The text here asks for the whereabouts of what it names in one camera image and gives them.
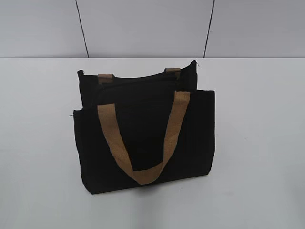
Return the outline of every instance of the black tote bag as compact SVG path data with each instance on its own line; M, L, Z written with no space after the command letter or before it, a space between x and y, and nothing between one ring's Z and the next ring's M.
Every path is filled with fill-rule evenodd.
M81 177L92 194L209 173L214 91L152 80L106 87L94 100L74 111Z

